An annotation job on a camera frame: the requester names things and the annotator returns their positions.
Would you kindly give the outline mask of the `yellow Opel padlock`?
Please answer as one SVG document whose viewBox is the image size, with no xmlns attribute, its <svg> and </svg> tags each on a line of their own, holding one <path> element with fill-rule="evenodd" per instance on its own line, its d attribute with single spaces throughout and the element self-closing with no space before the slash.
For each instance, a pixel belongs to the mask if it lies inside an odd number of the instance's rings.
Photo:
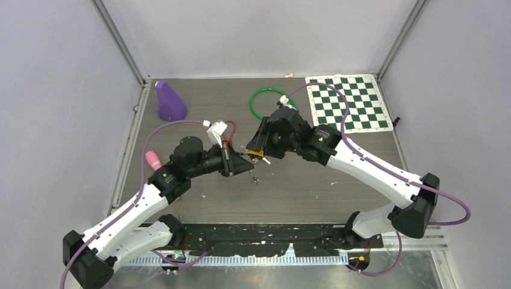
<svg viewBox="0 0 511 289">
<path fill-rule="evenodd" d="M 263 159 L 265 157 L 263 151 L 254 151 L 251 149 L 246 149 L 245 152 L 252 159 L 254 158 Z"/>
</svg>

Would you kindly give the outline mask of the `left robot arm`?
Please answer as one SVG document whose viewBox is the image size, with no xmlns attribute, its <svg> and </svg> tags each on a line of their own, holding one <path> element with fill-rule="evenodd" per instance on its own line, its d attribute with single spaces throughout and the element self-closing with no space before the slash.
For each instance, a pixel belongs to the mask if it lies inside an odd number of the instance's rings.
<svg viewBox="0 0 511 289">
<path fill-rule="evenodd" d="M 192 178 L 214 172 L 228 178 L 253 168 L 230 143 L 214 144 L 205 151 L 200 138 L 183 138 L 169 162 L 128 202 L 82 234 L 71 230 L 63 237 L 63 264 L 82 288 L 103 287 L 129 257 L 184 244 L 184 227 L 173 216 L 163 216 L 144 232 L 133 230 L 188 191 Z"/>
</svg>

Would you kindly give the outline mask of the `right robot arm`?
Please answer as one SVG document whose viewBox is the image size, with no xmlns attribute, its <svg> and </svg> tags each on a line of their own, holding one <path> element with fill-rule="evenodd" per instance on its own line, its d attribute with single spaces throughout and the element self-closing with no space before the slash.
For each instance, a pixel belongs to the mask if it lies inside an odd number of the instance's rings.
<svg viewBox="0 0 511 289">
<path fill-rule="evenodd" d="M 399 169 L 331 126 L 310 126 L 293 108 L 281 107 L 264 117 L 246 149 L 258 159 L 282 159 L 286 152 L 296 153 L 306 161 L 347 173 L 386 196 L 389 205 L 350 216 L 343 233 L 352 247 L 391 231 L 422 238 L 436 206 L 437 196 L 431 189 L 439 188 L 437 176 Z"/>
</svg>

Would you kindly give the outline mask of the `small silver key bunch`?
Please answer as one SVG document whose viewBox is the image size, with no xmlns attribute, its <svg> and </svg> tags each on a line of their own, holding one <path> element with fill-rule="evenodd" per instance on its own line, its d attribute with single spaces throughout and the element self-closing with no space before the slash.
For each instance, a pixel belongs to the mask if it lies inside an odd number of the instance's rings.
<svg viewBox="0 0 511 289">
<path fill-rule="evenodd" d="M 261 162 L 261 161 L 266 163 L 266 164 L 268 164 L 268 165 L 271 165 L 271 162 L 268 159 L 266 159 L 265 157 L 256 157 L 254 162 L 258 163 L 258 162 Z"/>
</svg>

